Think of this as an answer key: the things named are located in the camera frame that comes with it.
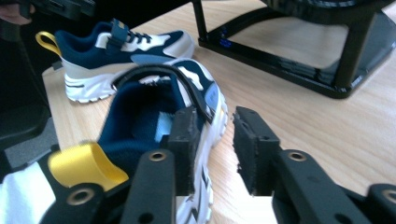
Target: yellow pull tab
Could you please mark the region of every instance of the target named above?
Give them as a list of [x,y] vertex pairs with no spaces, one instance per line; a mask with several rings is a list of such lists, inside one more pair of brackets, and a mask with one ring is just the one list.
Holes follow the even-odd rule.
[[54,152],[49,156],[48,165],[53,177],[68,188],[81,183],[94,183],[108,191],[129,178],[111,163],[97,143]]
[[[52,43],[45,42],[43,40],[43,36],[48,38],[49,40],[51,40]],[[55,36],[54,35],[46,32],[46,31],[41,31],[41,32],[38,32],[35,35],[35,40],[44,49],[49,49],[50,51],[58,54],[59,57],[62,57],[61,51],[59,50],[58,45],[56,44],[56,40],[55,40]]]

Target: velcro strap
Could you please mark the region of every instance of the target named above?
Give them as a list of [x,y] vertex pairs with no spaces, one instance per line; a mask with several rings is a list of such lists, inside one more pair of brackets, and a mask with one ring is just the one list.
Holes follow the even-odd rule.
[[113,19],[112,23],[111,37],[106,46],[106,53],[110,55],[120,51],[129,33],[128,26],[121,21]]

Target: bolt hole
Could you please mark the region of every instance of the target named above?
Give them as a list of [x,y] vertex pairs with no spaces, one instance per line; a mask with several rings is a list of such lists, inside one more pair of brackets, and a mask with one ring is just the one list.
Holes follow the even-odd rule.
[[149,155],[151,161],[163,161],[165,158],[166,155],[163,152],[153,152]]
[[382,191],[382,195],[384,195],[384,197],[386,199],[388,199],[390,202],[396,203],[396,190],[394,190],[394,189],[384,189]]
[[300,152],[289,153],[289,158],[291,158],[294,161],[306,161],[306,156]]
[[352,220],[343,214],[335,214],[335,219],[342,224],[352,224]]
[[87,203],[94,195],[95,192],[92,189],[77,189],[67,197],[67,203],[70,205],[81,205]]
[[145,213],[139,217],[139,223],[142,224],[150,223],[152,220],[154,220],[154,216],[151,213]]

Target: navy blue sneaker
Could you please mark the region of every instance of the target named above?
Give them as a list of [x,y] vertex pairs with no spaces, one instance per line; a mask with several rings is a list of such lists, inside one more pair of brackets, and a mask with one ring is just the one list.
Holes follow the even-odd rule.
[[118,92],[98,144],[132,177],[145,152],[172,151],[172,139],[188,139],[191,148],[181,153],[191,152],[186,159],[191,160],[190,167],[176,161],[176,175],[177,188],[185,186],[180,180],[191,182],[191,187],[180,187],[186,194],[177,197],[177,223],[206,223],[213,203],[207,161],[228,121],[219,86],[206,68],[191,59],[137,66],[119,77],[115,86]]
[[[41,36],[53,39],[56,46],[49,46]],[[81,103],[114,94],[113,81],[137,64],[190,58],[194,52],[194,42],[184,31],[142,35],[117,20],[97,23],[85,37],[58,31],[55,37],[41,32],[36,38],[44,48],[59,54],[65,69],[66,95]]]

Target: light wood surface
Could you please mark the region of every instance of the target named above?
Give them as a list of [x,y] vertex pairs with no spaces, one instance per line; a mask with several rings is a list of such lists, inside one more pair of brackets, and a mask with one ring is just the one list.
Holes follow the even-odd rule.
[[[252,9],[258,0],[204,1],[208,30]],[[396,6],[385,12],[396,21]],[[176,29],[196,40],[192,4],[134,28],[159,34]],[[266,49],[304,63],[325,66],[336,60],[345,40],[344,27],[319,27],[295,19],[251,26],[232,40]],[[396,185],[396,55],[379,66],[347,99],[334,100],[262,70],[196,46],[193,59],[218,82],[230,110],[237,105],[256,110],[281,139],[284,149],[313,156],[338,184],[360,194],[374,183]],[[64,70],[43,74],[61,148],[96,140],[112,97],[82,105],[64,94]],[[251,197],[236,172],[230,120],[221,142],[212,149],[209,172],[214,204],[211,223],[274,223],[268,198]]]

